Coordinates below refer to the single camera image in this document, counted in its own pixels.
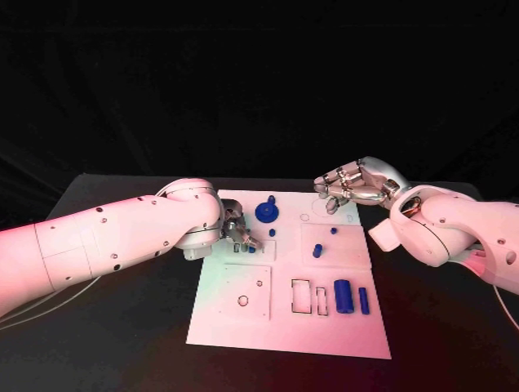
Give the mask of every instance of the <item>circular hole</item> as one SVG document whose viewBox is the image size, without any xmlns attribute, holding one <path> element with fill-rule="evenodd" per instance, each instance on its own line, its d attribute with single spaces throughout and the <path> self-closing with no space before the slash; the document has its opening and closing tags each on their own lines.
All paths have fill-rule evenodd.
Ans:
<svg viewBox="0 0 519 392">
<path fill-rule="evenodd" d="M 240 296 L 237 300 L 237 304 L 240 306 L 246 306 L 247 303 L 249 303 L 249 299 L 246 298 L 246 296 Z"/>
<path fill-rule="evenodd" d="M 505 253 L 505 262 L 508 263 L 508 265 L 514 264 L 515 258 L 517 258 L 515 252 Z"/>
</svg>

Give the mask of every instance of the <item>black table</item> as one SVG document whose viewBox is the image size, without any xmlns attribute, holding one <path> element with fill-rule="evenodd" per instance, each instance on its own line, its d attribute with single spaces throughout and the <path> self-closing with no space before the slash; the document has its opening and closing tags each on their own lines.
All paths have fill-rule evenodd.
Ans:
<svg viewBox="0 0 519 392">
<path fill-rule="evenodd" d="M 175 178 L 81 175 L 48 218 L 154 194 Z M 210 180 L 217 189 L 311 192 L 309 180 Z M 468 184 L 435 185 L 478 197 Z M 358 212 L 365 229 L 387 214 L 378 207 Z M 491 286 L 459 265 L 435 269 L 367 241 L 391 360 L 185 345 L 201 261 L 174 249 L 0 332 L 0 391 L 517 391 L 519 334 Z M 519 297 L 504 298 L 519 316 Z"/>
</svg>

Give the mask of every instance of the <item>blue object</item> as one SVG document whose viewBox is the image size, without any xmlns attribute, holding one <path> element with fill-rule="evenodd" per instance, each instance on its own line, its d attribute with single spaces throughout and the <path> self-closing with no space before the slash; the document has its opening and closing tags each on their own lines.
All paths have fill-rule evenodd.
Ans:
<svg viewBox="0 0 519 392">
<path fill-rule="evenodd" d="M 322 246 L 321 246 L 321 243 L 318 243 L 318 244 L 313 246 L 313 257 L 315 257 L 315 258 L 318 258 L 318 257 L 321 256 L 321 250 L 322 250 Z"/>
<path fill-rule="evenodd" d="M 367 289 L 364 287 L 358 287 L 358 299 L 361 301 L 361 313 L 362 314 L 370 314 L 368 299 L 367 299 Z"/>
<path fill-rule="evenodd" d="M 355 310 L 352 308 L 352 296 L 350 293 L 350 283 L 348 280 L 337 280 L 332 283 L 335 289 L 335 307 L 337 313 L 352 313 Z"/>
<path fill-rule="evenodd" d="M 267 201 L 260 203 L 254 208 L 254 216 L 262 223 L 270 223 L 277 218 L 277 207 L 273 205 L 275 201 L 276 200 L 270 195 Z"/>
</svg>

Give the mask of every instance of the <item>white board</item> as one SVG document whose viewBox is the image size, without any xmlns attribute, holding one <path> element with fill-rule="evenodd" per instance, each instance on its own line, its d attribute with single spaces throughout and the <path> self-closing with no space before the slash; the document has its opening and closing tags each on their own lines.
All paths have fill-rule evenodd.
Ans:
<svg viewBox="0 0 519 392">
<path fill-rule="evenodd" d="M 201 266 L 187 343 L 390 359 L 355 205 L 348 203 L 328 216 L 316 194 L 239 190 L 221 190 L 218 194 L 240 202 L 246 226 L 266 246 L 264 252 L 249 253 L 233 252 L 226 240 L 213 245 Z M 269 195 L 276 198 L 279 215 L 263 224 L 253 211 Z M 329 233 L 331 227 L 337 228 L 335 234 Z M 273 237 L 269 229 L 276 230 Z M 312 257 L 315 243 L 322 244 L 319 258 Z M 292 279 L 309 281 L 309 313 L 290 311 Z M 350 281 L 352 314 L 335 312 L 332 285 L 338 279 Z M 267 293 L 260 290 L 266 285 Z M 358 287 L 367 289 L 368 315 L 360 311 Z M 299 285 L 299 300 L 305 295 L 306 304 L 302 290 Z M 240 296 L 246 296 L 246 305 L 237 302 Z M 319 301 L 326 315 L 316 312 Z"/>
</svg>

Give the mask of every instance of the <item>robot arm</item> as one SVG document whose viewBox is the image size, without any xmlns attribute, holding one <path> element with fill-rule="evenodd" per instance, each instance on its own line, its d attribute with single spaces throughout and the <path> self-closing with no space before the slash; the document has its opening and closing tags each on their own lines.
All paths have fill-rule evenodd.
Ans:
<svg viewBox="0 0 519 392">
<path fill-rule="evenodd" d="M 329 198 L 328 213 L 348 200 L 390 210 L 368 231 L 384 252 L 401 245 L 430 266 L 458 261 L 485 282 L 519 294 L 519 205 L 478 202 L 429 185 L 411 187 L 370 157 L 318 177 L 313 189 Z"/>
<path fill-rule="evenodd" d="M 240 205 L 227 200 L 226 209 L 204 180 L 172 182 L 162 195 L 139 196 L 0 232 L 0 317 L 34 298 L 172 247 L 192 260 L 210 254 L 221 237 L 240 231 L 244 234 L 233 240 L 260 247 L 244 231 Z"/>
</svg>

